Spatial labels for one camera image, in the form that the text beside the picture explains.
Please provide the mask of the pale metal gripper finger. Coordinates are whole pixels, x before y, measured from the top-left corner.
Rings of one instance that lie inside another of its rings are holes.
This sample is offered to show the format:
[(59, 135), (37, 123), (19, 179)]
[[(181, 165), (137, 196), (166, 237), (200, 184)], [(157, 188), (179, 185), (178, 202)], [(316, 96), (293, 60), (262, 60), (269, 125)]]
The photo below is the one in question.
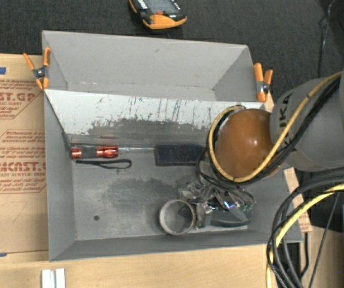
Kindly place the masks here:
[(196, 228), (201, 229), (207, 227), (211, 223), (213, 209), (207, 202), (196, 204)]
[(180, 199), (186, 202), (199, 202), (200, 191), (196, 183), (187, 183), (178, 188)]

